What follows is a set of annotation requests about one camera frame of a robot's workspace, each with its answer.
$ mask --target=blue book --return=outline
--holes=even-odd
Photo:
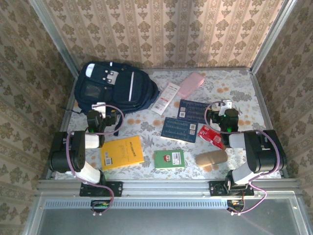
[[[181,140],[190,143],[196,142],[198,123],[166,117],[161,137]]]
[[[181,99],[177,119],[205,124],[204,112],[208,104]]]

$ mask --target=patterned wallpaper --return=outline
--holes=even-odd
[[[250,67],[283,0],[43,0],[76,65]]]
[[[23,230],[72,76],[33,8],[0,1],[0,234]]]
[[[313,1],[299,1],[257,72],[288,171],[313,220]]]

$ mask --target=pink case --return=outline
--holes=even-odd
[[[178,91],[178,95],[186,99],[188,96],[191,95],[201,84],[204,82],[204,77],[198,73],[193,72],[190,74],[179,86],[180,90]]]

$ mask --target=backpack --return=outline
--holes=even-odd
[[[97,102],[116,106],[124,114],[144,110],[155,102],[159,90],[148,74],[130,65],[90,61],[85,64],[75,86],[75,99],[85,115]],[[107,107],[109,115],[112,109]],[[120,118],[117,129],[122,123]]]

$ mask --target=green box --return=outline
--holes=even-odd
[[[184,151],[182,149],[155,151],[155,168],[156,169],[169,169],[169,168],[175,169],[175,168],[184,168],[184,167],[185,167],[185,159],[184,159]]]

